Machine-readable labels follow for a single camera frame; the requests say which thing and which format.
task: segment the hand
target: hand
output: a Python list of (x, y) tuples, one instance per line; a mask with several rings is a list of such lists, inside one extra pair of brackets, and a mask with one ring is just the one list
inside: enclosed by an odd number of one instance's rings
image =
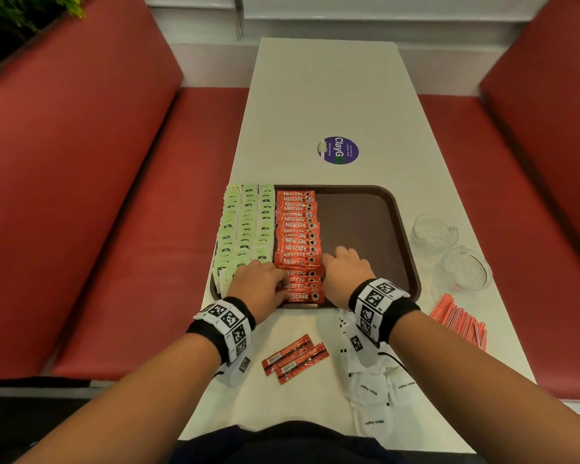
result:
[(376, 278), (370, 264), (359, 258), (355, 249), (338, 246), (335, 257), (322, 254), (325, 266), (325, 296), (335, 306), (348, 309), (348, 300), (353, 291), (365, 280)]
[(288, 299), (287, 291), (275, 292), (279, 283), (287, 285), (285, 270), (275, 267), (272, 262), (261, 264), (259, 260), (252, 260), (249, 265), (236, 270), (227, 296), (235, 296), (245, 303), (258, 325)]

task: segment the red upholstery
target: red upholstery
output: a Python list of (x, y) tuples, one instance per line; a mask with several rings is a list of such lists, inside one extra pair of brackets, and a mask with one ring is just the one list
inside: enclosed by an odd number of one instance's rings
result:
[(480, 89), (580, 235), (580, 0), (551, 0)]
[(89, 0), (0, 70), (0, 379), (38, 374), (182, 73), (143, 0)]
[(580, 399), (580, 260), (477, 98), (419, 96), (538, 384)]
[(185, 332), (207, 287), (247, 93), (181, 91), (53, 374), (120, 379)]

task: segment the person's left hand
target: person's left hand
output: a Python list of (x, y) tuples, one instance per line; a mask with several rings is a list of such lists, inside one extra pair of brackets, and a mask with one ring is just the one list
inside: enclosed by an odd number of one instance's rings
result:
[(286, 290), (275, 291), (279, 283), (287, 285), (285, 270), (272, 262), (261, 264), (259, 260), (252, 260), (236, 270), (226, 296), (237, 297), (245, 303), (258, 325), (288, 299)]

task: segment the floor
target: floor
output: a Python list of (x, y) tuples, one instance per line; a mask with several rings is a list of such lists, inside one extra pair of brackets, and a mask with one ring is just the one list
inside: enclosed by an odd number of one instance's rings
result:
[[(13, 462), (34, 443), (85, 405), (86, 399), (0, 397), (0, 464)], [(411, 464), (479, 464), (476, 455), (405, 453)]]

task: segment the tray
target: tray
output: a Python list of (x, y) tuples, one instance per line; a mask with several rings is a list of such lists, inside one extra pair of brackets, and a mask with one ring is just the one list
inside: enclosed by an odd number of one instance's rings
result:
[[(275, 186), (275, 190), (313, 190), (318, 202), (320, 241), (323, 252), (333, 254), (337, 246), (356, 249), (370, 262), (377, 277), (391, 280), (407, 291), (413, 301), (421, 294), (404, 225), (393, 195), (378, 186)], [(219, 299), (211, 275), (213, 299)], [(324, 303), (286, 303), (281, 307), (327, 308)]]

